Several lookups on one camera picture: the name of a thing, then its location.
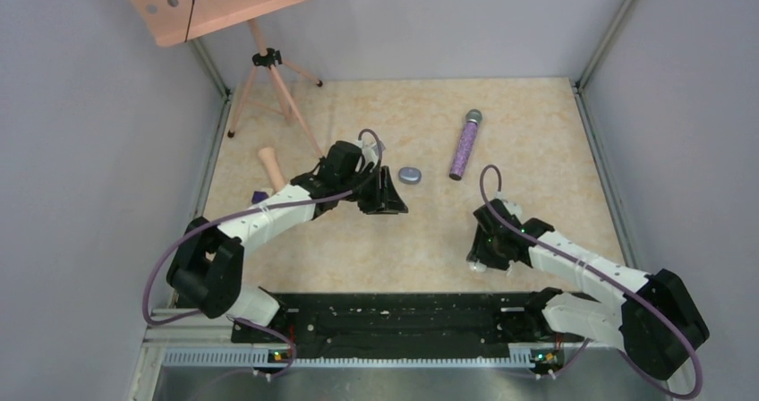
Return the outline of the lavender charging case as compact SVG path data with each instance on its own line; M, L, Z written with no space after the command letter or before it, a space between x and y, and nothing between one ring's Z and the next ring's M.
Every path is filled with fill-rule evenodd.
M398 170L398 179L403 184L418 184L422 180L420 169L411 166L404 166Z

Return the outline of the white earbud case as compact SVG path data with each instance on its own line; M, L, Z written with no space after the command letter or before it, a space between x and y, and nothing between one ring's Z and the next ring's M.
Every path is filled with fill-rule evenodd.
M468 265L471 271L477 272L477 273L485 272L488 269L487 266L477 261L469 261Z

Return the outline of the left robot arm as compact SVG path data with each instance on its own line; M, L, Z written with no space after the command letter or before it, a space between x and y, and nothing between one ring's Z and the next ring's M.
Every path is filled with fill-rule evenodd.
M261 338L276 341L286 333L282 305L264 289L245 284L243 267L261 246L340 201L356 203L366 215L408 211L373 146L337 141L312 171L294 177L261 203L214 222L193 220L169 250L174 258L166 281L204 316L251 321Z

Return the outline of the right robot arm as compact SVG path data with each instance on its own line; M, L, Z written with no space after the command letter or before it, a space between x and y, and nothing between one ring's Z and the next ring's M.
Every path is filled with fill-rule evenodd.
M608 260L570 241L538 219L520 221L516 206L494 199L474 211L477 222L467 255L471 269L507 270L514 263L573 283L571 294L538 292L524 316L527 333L548 340L568 333L616 348L648 377L670 378L689 351L710 337L701 313L676 273L646 273Z

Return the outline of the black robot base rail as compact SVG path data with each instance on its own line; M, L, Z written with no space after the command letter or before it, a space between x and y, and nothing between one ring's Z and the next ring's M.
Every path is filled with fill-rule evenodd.
M270 328L298 359L504 359L516 345L579 342L538 323L531 293L278 294Z

